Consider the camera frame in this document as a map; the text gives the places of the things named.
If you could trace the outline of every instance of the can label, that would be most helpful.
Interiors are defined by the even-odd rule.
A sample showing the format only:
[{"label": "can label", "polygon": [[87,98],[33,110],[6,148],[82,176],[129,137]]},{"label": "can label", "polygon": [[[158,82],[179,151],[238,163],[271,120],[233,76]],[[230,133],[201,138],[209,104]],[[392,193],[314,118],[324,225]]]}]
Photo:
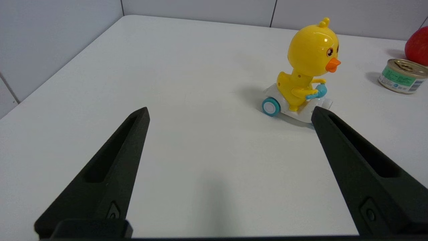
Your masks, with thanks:
[{"label": "can label", "polygon": [[413,93],[426,79],[409,77],[386,66],[378,80],[383,86],[391,90],[403,93]]}]

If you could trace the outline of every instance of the yellow duck toy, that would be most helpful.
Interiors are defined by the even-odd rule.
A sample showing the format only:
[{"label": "yellow duck toy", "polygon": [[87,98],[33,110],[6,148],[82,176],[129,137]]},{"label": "yellow duck toy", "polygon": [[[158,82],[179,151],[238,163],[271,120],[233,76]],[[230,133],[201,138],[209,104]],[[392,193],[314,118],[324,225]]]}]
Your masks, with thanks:
[{"label": "yellow duck toy", "polygon": [[327,72],[335,72],[340,61],[337,60],[339,40],[328,28],[329,18],[318,25],[309,25],[296,33],[288,49],[288,61],[293,67],[291,75],[279,73],[276,86],[289,103],[290,111],[298,111],[308,96],[318,93],[313,83],[325,84],[323,78],[313,78]]}]

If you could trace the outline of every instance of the apple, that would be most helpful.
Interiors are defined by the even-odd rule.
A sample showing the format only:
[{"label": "apple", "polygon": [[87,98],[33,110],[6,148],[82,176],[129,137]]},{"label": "apple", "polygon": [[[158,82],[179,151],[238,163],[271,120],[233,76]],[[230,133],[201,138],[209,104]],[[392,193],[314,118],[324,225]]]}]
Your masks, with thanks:
[{"label": "apple", "polygon": [[406,57],[421,65],[428,65],[428,26],[419,28],[407,41]]}]

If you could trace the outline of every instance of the blue wheel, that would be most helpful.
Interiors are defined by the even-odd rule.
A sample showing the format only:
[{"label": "blue wheel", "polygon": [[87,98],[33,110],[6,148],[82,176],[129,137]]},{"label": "blue wheel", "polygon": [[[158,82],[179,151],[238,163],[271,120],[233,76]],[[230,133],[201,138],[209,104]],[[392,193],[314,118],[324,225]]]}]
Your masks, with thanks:
[{"label": "blue wheel", "polygon": [[269,97],[263,101],[262,110],[269,116],[275,116],[280,112],[281,107],[279,106],[279,103],[276,101],[276,99]]}]

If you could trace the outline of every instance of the duck beak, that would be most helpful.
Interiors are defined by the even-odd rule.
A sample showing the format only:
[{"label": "duck beak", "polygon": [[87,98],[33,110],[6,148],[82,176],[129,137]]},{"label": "duck beak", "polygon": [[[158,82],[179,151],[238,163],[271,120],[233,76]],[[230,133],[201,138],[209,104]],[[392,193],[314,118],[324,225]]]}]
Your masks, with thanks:
[{"label": "duck beak", "polygon": [[341,64],[341,62],[336,59],[336,58],[332,58],[327,65],[325,66],[326,71],[334,73],[337,70],[337,66]]}]

